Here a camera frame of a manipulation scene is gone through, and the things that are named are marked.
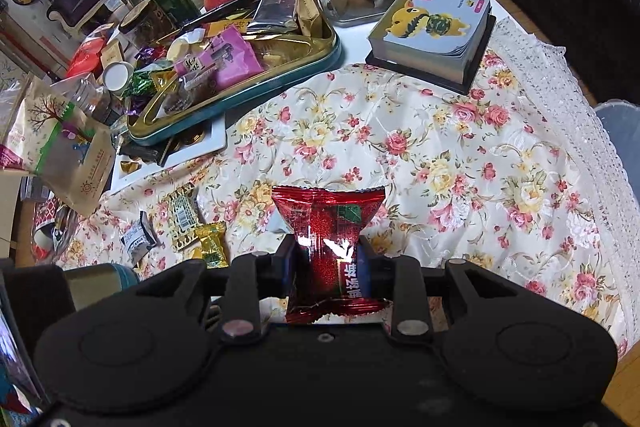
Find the red snack packet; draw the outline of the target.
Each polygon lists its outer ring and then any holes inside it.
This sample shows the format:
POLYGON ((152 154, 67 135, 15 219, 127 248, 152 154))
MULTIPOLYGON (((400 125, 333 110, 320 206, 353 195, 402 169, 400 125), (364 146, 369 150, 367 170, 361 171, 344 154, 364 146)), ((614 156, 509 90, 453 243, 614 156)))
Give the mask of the red snack packet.
POLYGON ((372 296, 369 258, 360 246, 361 232, 384 202, 384 187, 333 192, 279 185, 271 197, 297 243, 288 323, 360 317, 386 307, 372 296))

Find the yellow candy wrapper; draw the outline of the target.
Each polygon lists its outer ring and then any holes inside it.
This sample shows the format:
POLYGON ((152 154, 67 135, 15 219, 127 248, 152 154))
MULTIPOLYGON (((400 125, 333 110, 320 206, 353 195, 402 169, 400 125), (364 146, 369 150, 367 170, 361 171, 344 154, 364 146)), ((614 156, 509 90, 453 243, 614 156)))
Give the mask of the yellow candy wrapper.
POLYGON ((193 249, 192 259, 204 260, 208 269, 228 268, 229 259, 224 247, 226 231, 226 224, 220 221, 197 227, 194 233, 200 245, 193 249))

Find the gold patterned candy packet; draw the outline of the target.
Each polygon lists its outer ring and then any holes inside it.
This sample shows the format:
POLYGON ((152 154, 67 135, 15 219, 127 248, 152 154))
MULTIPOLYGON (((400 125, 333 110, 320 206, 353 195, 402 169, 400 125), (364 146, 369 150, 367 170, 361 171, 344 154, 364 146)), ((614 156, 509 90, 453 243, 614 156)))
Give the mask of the gold patterned candy packet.
POLYGON ((172 247, 183 251, 197 239, 195 230, 202 224, 196 187, 193 183, 179 186, 165 197, 168 206, 168 230, 172 247))

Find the grey white candy packet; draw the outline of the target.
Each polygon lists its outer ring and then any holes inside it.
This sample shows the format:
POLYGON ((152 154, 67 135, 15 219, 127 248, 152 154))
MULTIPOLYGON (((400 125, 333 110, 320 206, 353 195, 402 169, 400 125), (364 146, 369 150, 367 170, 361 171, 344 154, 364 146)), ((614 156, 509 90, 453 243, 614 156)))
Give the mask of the grey white candy packet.
POLYGON ((157 238, 148 214, 141 210, 120 239, 132 265, 137 265, 153 248, 157 238))

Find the white framed tray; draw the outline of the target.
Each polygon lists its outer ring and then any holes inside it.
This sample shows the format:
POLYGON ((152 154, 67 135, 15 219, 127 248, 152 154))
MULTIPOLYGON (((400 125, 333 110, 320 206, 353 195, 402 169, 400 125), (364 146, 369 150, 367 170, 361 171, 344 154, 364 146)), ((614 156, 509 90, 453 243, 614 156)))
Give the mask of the white framed tray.
POLYGON ((116 155, 110 191, 117 192, 153 173, 223 150, 226 144, 224 116, 201 122, 156 145, 122 143, 116 155))

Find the floral tablecloth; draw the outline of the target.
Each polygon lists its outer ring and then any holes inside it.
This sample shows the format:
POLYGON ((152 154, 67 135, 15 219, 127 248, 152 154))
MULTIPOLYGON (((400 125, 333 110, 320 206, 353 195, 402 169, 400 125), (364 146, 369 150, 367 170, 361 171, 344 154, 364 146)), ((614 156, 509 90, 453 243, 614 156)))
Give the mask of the floral tablecloth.
POLYGON ((183 187, 224 222, 230 254, 271 253, 279 185, 383 187, 363 231, 378 253, 469 260, 596 321, 620 352, 639 339, 639 205, 623 163, 563 50, 510 20, 468 94, 366 64, 314 76, 232 124, 222 150, 103 196, 58 264, 129 265, 120 238, 140 212, 160 243, 139 277, 188 259, 168 225, 183 187))

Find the pink snack packet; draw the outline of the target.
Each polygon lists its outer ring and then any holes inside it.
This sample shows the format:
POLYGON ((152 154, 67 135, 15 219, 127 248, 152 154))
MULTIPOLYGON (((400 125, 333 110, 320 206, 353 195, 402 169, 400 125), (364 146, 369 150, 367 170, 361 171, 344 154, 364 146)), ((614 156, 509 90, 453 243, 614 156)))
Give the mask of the pink snack packet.
POLYGON ((215 89, 224 91, 264 70, 252 46, 238 28, 224 28, 212 39, 212 59, 216 64, 215 89))

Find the teal oval tin tray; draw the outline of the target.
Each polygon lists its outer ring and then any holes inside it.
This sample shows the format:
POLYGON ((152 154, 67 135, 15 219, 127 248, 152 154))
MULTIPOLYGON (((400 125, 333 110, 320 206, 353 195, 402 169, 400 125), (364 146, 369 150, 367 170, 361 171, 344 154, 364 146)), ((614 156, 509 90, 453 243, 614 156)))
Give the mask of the teal oval tin tray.
POLYGON ((153 98, 127 121, 134 142, 151 146, 250 101, 273 95, 333 67, 341 55, 335 30, 325 21, 313 36, 244 35, 233 25, 217 32, 198 54, 166 72, 152 70, 153 98))

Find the white small cup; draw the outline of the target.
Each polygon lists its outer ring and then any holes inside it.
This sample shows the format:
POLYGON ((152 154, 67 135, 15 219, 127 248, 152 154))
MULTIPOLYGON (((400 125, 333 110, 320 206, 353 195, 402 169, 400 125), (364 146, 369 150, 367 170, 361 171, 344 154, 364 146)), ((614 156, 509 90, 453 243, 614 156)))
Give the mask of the white small cup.
POLYGON ((122 94, 134 75, 134 68, 127 62, 113 62, 104 68, 103 83, 108 91, 122 94))

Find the silver foil packet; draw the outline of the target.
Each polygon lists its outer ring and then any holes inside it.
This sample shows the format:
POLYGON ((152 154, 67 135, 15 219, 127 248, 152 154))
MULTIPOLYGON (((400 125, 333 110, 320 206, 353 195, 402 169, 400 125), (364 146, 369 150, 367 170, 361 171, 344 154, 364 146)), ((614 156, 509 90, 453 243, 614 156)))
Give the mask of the silver foil packet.
POLYGON ((295 8, 296 0, 260 0, 254 17, 247 25, 247 35, 296 32, 295 8))

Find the brown paper snack bag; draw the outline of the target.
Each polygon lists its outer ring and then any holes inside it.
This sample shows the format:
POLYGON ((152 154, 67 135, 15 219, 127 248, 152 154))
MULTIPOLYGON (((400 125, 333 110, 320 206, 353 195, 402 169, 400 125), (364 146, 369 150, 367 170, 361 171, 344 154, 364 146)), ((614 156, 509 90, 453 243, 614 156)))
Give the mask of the brown paper snack bag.
POLYGON ((1 168, 36 176, 87 217, 115 160, 111 132, 33 75, 1 91, 1 168))

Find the dark round tin can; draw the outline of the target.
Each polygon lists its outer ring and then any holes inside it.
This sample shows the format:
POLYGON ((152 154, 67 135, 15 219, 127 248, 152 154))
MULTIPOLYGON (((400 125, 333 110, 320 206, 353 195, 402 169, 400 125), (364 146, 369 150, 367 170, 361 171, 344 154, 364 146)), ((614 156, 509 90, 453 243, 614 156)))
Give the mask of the dark round tin can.
POLYGON ((175 29, 175 24, 155 0, 141 1, 119 24, 119 31, 137 49, 145 48, 175 29))

